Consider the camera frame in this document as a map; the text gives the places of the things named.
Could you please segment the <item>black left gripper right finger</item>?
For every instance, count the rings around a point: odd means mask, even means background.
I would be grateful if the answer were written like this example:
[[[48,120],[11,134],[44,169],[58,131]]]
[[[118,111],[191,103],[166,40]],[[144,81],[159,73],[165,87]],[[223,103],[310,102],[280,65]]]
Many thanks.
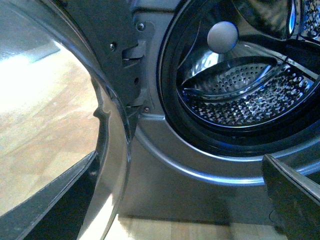
[[[320,238],[320,185],[277,158],[265,154],[263,179],[289,240]]]

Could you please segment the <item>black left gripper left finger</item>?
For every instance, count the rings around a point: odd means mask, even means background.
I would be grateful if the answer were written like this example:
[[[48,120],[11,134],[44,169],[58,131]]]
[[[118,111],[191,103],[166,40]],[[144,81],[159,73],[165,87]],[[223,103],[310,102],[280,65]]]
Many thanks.
[[[92,198],[98,154],[89,153],[0,217],[2,240],[75,240]]]

